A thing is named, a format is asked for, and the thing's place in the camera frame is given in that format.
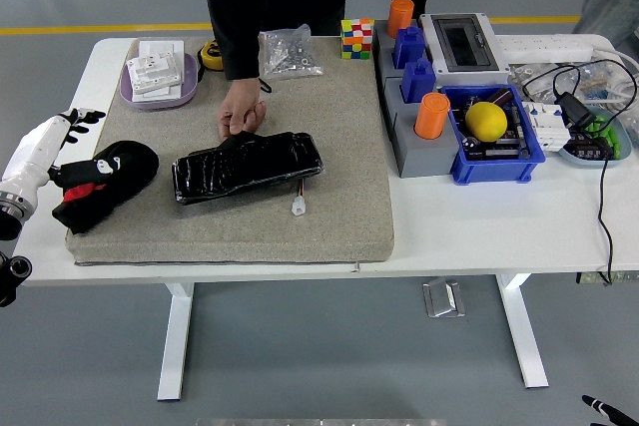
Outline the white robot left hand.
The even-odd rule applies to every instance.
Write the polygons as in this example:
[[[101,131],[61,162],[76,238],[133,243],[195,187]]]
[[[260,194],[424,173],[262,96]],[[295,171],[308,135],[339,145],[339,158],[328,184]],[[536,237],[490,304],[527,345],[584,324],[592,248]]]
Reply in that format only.
[[[66,143],[76,143],[73,133],[87,133],[106,113],[92,109],[70,109],[43,122],[20,141],[2,176],[1,193],[11,199],[36,197],[49,180],[49,170]]]

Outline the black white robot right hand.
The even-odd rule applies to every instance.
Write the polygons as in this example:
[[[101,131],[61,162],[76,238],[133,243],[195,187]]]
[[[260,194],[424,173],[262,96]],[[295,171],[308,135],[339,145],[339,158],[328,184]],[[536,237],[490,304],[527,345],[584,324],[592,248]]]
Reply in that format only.
[[[638,426],[638,421],[626,415],[617,408],[588,395],[581,396],[582,401],[603,417],[610,420],[614,425]]]

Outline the person's right hand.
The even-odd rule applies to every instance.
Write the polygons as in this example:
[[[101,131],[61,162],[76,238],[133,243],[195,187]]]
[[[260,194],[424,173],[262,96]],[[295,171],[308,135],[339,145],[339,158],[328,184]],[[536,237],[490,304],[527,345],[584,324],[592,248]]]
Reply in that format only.
[[[266,113],[259,79],[234,80],[217,112],[220,139],[224,141],[241,132],[255,133]]]

